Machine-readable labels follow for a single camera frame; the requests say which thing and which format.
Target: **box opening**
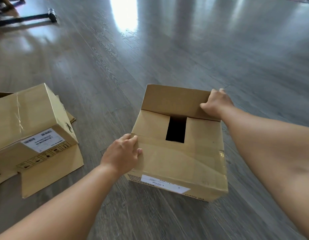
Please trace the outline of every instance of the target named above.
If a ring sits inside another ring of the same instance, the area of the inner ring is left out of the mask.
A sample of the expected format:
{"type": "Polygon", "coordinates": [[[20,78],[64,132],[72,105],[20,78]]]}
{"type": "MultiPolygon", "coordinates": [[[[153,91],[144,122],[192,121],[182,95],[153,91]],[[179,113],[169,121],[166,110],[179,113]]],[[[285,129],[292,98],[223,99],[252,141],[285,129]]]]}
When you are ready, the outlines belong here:
{"type": "Polygon", "coordinates": [[[171,116],[166,136],[166,141],[184,143],[186,116],[171,116]]]}

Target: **label on cardboard box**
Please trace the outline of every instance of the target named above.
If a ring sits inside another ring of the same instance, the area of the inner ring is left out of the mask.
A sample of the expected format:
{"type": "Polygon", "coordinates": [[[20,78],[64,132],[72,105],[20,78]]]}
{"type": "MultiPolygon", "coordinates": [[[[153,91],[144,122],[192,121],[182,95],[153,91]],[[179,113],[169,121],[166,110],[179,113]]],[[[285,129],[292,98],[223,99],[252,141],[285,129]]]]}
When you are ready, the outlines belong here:
{"type": "Polygon", "coordinates": [[[165,190],[170,190],[170,191],[179,193],[179,194],[183,194],[184,192],[187,192],[188,190],[190,190],[189,188],[176,185],[176,184],[172,184],[172,183],[157,179],[155,177],[150,177],[144,174],[142,174],[141,181],[144,183],[148,183],[148,184],[163,188],[165,190]]]}
{"type": "Polygon", "coordinates": [[[21,142],[36,152],[44,152],[45,150],[48,150],[63,141],[64,139],[52,128],[50,128],[28,137],[21,142]]]}

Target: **open cardboard box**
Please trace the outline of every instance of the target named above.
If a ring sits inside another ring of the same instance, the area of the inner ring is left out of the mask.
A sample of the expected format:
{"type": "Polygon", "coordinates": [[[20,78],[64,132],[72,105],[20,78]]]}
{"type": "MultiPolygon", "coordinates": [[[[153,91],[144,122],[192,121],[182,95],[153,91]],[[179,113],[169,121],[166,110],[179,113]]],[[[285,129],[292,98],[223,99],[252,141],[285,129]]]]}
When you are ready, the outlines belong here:
{"type": "Polygon", "coordinates": [[[204,201],[228,193],[221,122],[199,106],[209,95],[148,84],[132,129],[143,154],[128,180],[204,201]]]}
{"type": "Polygon", "coordinates": [[[0,183],[21,173],[22,197],[26,198],[83,166],[73,121],[45,84],[16,94],[0,92],[0,134],[4,135],[0,139],[0,183]],[[47,128],[63,140],[43,152],[25,146],[27,139],[42,137],[40,133],[47,128]]]}

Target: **person's right hand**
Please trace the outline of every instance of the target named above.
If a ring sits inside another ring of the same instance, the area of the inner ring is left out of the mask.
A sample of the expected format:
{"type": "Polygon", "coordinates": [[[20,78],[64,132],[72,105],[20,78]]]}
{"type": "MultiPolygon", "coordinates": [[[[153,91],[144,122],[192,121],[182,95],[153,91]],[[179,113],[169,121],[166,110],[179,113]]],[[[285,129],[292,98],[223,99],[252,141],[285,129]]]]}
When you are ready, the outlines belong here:
{"type": "Polygon", "coordinates": [[[142,153],[141,148],[134,150],[137,141],[138,137],[131,138],[131,134],[125,134],[115,140],[104,153],[100,166],[113,170],[118,178],[129,172],[136,165],[138,156],[142,153]]]}
{"type": "Polygon", "coordinates": [[[221,119],[222,111],[234,105],[225,90],[220,88],[219,91],[212,89],[208,101],[200,104],[200,107],[208,115],[221,119]]]}

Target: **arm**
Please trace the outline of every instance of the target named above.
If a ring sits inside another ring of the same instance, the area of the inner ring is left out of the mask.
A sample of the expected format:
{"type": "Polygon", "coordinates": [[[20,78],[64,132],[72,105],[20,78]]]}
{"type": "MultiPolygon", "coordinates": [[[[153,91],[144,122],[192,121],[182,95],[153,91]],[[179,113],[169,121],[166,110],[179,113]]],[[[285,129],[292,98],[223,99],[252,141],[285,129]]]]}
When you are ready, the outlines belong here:
{"type": "Polygon", "coordinates": [[[309,128],[245,113],[223,89],[200,107],[222,119],[251,171],[309,238],[309,128]]]}
{"type": "Polygon", "coordinates": [[[125,134],[104,153],[101,164],[0,235],[6,239],[86,239],[112,185],[136,164],[141,149],[137,137],[125,134]]]}

